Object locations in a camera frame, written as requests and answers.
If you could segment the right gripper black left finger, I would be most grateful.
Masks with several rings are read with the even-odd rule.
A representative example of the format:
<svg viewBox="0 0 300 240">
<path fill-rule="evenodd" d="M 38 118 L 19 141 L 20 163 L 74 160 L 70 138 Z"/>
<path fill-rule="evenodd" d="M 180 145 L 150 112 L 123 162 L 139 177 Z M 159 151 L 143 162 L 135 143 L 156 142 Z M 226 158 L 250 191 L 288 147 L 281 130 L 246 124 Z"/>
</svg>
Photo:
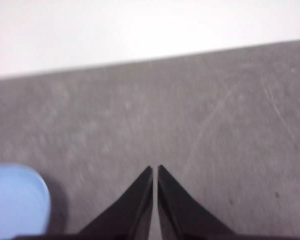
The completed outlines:
<svg viewBox="0 0 300 240">
<path fill-rule="evenodd" d="M 79 233 L 89 237 L 148 237 L 153 209 L 153 169 L 147 166 L 128 189 Z"/>
</svg>

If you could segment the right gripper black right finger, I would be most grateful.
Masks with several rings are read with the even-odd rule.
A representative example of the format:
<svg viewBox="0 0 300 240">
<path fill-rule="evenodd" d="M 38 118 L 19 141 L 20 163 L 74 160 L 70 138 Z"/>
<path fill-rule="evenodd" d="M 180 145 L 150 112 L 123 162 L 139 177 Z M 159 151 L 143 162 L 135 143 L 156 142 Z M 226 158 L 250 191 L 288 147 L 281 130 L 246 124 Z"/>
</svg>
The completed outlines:
<svg viewBox="0 0 300 240">
<path fill-rule="evenodd" d="M 235 236 L 222 221 L 200 205 L 163 166 L 158 167 L 159 216 L 165 216 L 176 237 Z"/>
</svg>

